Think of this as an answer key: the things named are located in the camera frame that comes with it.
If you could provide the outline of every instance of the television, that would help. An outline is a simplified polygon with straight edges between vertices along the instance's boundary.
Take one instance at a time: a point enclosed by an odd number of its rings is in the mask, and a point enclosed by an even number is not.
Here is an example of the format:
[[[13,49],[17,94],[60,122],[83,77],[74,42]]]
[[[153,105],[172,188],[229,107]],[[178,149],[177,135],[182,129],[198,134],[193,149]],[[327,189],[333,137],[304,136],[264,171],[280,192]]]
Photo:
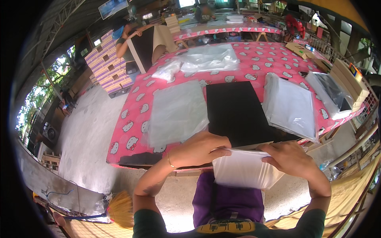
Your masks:
[[[98,10],[104,20],[126,7],[128,7],[127,0],[109,0],[98,7]]]

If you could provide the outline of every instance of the broom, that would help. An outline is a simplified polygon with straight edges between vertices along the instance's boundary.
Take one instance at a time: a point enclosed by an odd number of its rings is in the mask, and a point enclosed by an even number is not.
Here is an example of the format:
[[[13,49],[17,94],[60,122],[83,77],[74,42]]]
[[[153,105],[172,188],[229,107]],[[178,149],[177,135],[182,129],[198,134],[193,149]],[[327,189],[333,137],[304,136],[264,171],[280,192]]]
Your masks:
[[[53,217],[58,225],[64,226],[64,220],[82,220],[82,219],[92,219],[98,217],[108,217],[111,221],[115,222],[119,226],[123,228],[131,228],[134,226],[133,223],[133,214],[131,212],[131,197],[128,195],[126,191],[120,192],[114,198],[110,200],[110,203],[105,211],[100,215],[94,216],[83,216],[83,217],[63,217],[59,213],[54,212]]]

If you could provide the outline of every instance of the forearm tattoo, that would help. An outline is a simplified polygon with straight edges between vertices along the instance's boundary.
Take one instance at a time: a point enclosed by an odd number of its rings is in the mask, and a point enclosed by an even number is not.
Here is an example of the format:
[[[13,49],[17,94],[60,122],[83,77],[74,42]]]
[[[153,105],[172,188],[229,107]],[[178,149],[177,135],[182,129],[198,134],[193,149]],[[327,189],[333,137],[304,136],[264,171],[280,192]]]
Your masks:
[[[160,189],[162,188],[164,182],[165,179],[163,181],[158,182],[155,185],[149,186],[148,188],[144,189],[143,192],[145,192],[148,196],[156,196],[160,192]]]

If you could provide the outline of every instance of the straw broom bristles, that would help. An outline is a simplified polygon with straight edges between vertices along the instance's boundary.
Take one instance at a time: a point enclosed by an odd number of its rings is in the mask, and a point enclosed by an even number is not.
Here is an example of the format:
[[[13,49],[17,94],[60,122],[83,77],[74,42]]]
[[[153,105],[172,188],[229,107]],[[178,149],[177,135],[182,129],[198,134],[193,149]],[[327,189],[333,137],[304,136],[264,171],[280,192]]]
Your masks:
[[[134,226],[132,201],[127,191],[122,191],[111,199],[107,208],[110,219],[123,228]]]

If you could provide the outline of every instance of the table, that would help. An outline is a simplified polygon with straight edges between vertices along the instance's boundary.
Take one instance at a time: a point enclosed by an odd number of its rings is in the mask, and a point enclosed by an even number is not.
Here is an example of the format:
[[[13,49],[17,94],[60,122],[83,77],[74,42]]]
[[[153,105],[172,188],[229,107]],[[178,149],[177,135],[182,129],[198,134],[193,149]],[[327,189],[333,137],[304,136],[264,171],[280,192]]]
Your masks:
[[[282,30],[276,27],[268,26],[259,22],[243,22],[242,24],[228,24],[223,26],[210,26],[198,23],[196,27],[181,30],[172,34],[173,41],[186,40],[192,37],[197,37],[205,34],[214,34],[221,32],[265,32],[281,34]]]
[[[153,156],[153,160],[159,160],[162,153],[168,152],[179,143],[167,145],[161,148],[148,148],[147,128],[150,119],[153,94],[159,89],[164,89],[189,80],[198,80],[203,87],[206,99],[206,85],[215,83],[234,83],[236,81],[250,81],[259,101],[263,102],[265,75],[268,72],[276,73],[278,76],[289,78],[290,81],[300,84],[302,87],[312,91],[300,72],[320,72],[310,59],[303,60],[292,53],[283,43],[270,42],[237,42],[232,44],[237,58],[240,60],[239,71],[221,72],[198,72],[195,74],[184,74],[181,71],[175,74],[173,80],[167,82],[151,75],[156,69],[168,62],[175,55],[185,50],[162,55],[146,74],[139,75],[126,99],[120,116],[115,126],[114,133],[107,153],[107,163],[118,167],[125,164],[127,159],[137,165],[144,165],[145,156]],[[335,127],[347,122],[352,117],[360,114],[360,111],[351,113],[350,116],[340,120],[329,118],[323,103],[315,94],[314,104],[318,115],[319,135],[324,134]]]

